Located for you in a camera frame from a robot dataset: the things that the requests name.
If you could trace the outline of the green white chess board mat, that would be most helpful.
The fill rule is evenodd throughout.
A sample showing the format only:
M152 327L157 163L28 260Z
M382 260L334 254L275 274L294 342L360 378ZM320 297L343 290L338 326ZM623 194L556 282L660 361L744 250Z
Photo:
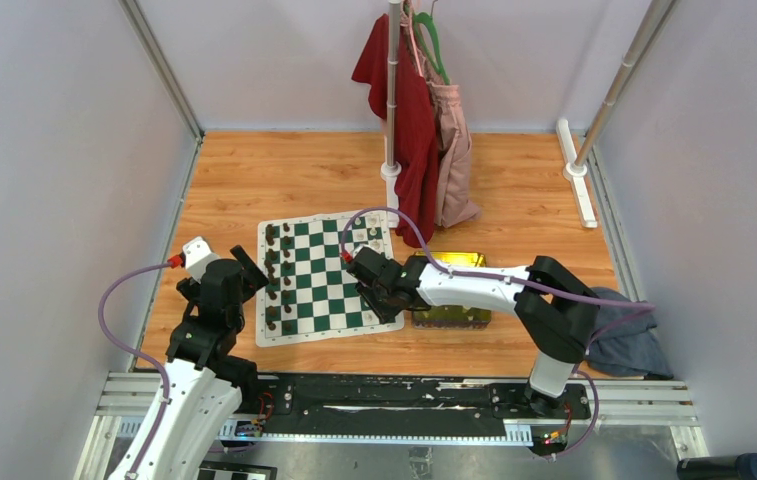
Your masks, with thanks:
M368 224L370 213L377 215L376 225ZM391 258L387 213L366 213L361 225L353 225L355 217L354 212L341 212L258 224L258 259L269 284L256 295L257 346L269 348L404 328L402 314L394 323L379 323L356 291L357 281L346 272L340 253L341 238L349 252L378 240L378 252ZM368 235L371 227L378 229L376 238ZM360 229L366 233L365 241L354 238Z

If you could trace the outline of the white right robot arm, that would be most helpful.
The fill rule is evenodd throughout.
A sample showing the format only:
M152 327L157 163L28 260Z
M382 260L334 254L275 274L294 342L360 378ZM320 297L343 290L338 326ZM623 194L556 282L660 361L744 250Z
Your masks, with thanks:
M411 256L399 263L366 246L344 258L358 294L381 321L447 306L514 315L538 349L524 392L527 408L546 418L563 407L600 307L592 290L558 261L538 256L527 267L488 268Z

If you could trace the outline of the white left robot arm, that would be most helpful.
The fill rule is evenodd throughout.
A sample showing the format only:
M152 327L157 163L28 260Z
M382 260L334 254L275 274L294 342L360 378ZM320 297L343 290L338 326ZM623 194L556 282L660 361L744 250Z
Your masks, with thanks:
M260 400L255 363L231 350L245 327L243 305L269 280L240 246L228 258L196 237L166 267L182 267L177 291L187 302L170 336L160 382L113 479L194 479L217 433L234 412Z

